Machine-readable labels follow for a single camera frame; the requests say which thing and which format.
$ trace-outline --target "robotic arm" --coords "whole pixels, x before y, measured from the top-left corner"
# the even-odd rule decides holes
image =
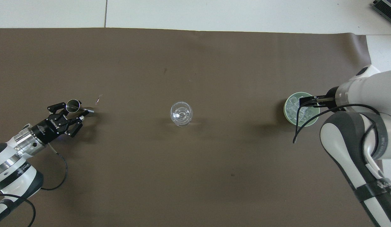
[[[339,109],[323,124],[320,139],[373,223],[391,227],[391,182],[374,162],[391,159],[391,71],[367,66],[327,95],[302,99],[315,100],[316,107],[365,104],[379,111]]]
[[[77,134],[83,126],[84,116],[90,111],[84,110],[77,117],[67,119],[70,108],[65,102],[48,106],[50,115],[46,119],[34,126],[25,125],[8,142],[0,143],[0,192],[28,198],[41,188],[43,175],[28,163],[27,159],[43,150],[58,136],[66,134],[74,137]],[[0,200],[0,221],[23,201],[10,196]]]

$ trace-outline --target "white floor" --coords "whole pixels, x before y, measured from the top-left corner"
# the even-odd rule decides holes
[[[391,23],[372,0],[0,0],[2,27],[134,27],[367,35],[372,64],[391,70]],[[383,161],[391,178],[391,160]]]

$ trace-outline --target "black cable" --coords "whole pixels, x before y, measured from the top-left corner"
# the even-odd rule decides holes
[[[21,199],[21,200],[25,201],[26,203],[30,204],[31,208],[33,209],[33,217],[32,217],[32,219],[31,219],[30,224],[28,224],[28,227],[30,227],[30,226],[33,224],[33,222],[34,222],[34,220],[35,220],[35,207],[34,207],[34,205],[33,205],[32,202],[30,202],[28,199],[26,199],[26,198],[24,198],[24,197],[21,197],[21,196],[18,196],[18,195],[0,194],[0,196],[15,197],[15,198]]]
[[[65,180],[66,180],[67,177],[68,177],[68,163],[67,163],[67,161],[65,160],[64,157],[62,157],[62,155],[61,155],[60,153],[56,152],[55,154],[58,155],[60,158],[62,158],[62,160],[63,160],[64,163],[65,163],[65,176],[64,176],[62,182],[61,182],[60,184],[58,184],[58,186],[53,187],[53,188],[43,188],[43,187],[41,187],[42,190],[46,190],[46,191],[55,190],[55,189],[61,187],[61,185],[65,182]]]
[[[376,128],[375,126],[375,123],[372,122],[372,124],[370,125],[370,127],[365,131],[364,135],[362,136],[362,140],[361,140],[361,148],[362,148],[362,154],[364,155],[364,144],[365,144],[365,140],[366,138],[368,137],[368,134],[370,133],[370,131],[372,129]],[[377,136],[375,136],[375,146],[373,147],[373,151],[372,151],[372,154],[376,151],[376,148],[377,148],[377,144],[378,144],[378,139],[377,139]]]
[[[300,112],[300,109],[302,109],[302,107],[305,107],[305,105],[308,105],[309,103],[312,103],[312,102],[316,102],[315,100],[309,100],[307,102],[304,102],[302,103],[301,105],[299,105],[299,108],[298,110],[296,111],[296,128],[295,128],[295,135],[296,133],[298,132],[298,125],[299,125],[299,112]]]
[[[299,111],[300,109],[303,107],[303,105],[306,105],[306,103],[311,103],[311,102],[314,102],[314,101],[309,101],[309,102],[304,102],[301,106],[299,106],[298,108],[298,113],[296,114],[296,120],[298,120],[298,114],[299,114]],[[372,106],[369,106],[369,105],[365,105],[365,104],[347,104],[347,105],[340,105],[340,106],[336,106],[334,108],[330,108],[326,111],[323,111],[315,116],[313,116],[312,118],[310,118],[309,120],[307,120],[299,129],[298,129],[298,122],[296,123],[296,130],[295,130],[295,136],[293,137],[293,140],[292,140],[292,143],[295,143],[296,141],[296,137],[298,136],[298,134],[300,133],[300,131],[307,125],[309,124],[309,122],[311,122],[312,120],[314,120],[315,118],[318,118],[319,116],[323,115],[323,114],[326,114],[330,111],[333,111],[333,110],[337,110],[337,109],[340,109],[340,108],[345,108],[345,107],[349,107],[349,106],[360,106],[360,107],[365,107],[365,108],[368,108],[370,110],[372,110],[373,112],[375,112],[377,115],[380,115],[379,111],[377,111],[375,108],[373,108]]]
[[[375,152],[377,150],[377,146],[379,145],[379,135],[377,133],[377,128],[376,128],[375,122],[371,118],[368,118],[368,119],[373,123],[374,131],[375,131],[375,146],[373,147],[373,151],[371,153],[371,157],[372,157],[373,154],[375,154]]]

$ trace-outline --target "brown paper backdrop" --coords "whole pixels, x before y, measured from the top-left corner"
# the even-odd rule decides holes
[[[94,106],[34,226],[373,226],[323,150],[322,116],[292,144],[294,92],[323,95],[370,63],[365,36],[0,29],[0,142],[69,99]],[[97,97],[103,94],[98,105]],[[194,110],[187,128],[174,102]],[[57,185],[49,150],[30,162]],[[24,226],[22,204],[0,226]]]

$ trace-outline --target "clear glass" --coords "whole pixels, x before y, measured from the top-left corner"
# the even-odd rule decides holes
[[[171,120],[179,127],[186,127],[193,118],[193,110],[186,102],[176,102],[170,109]]]

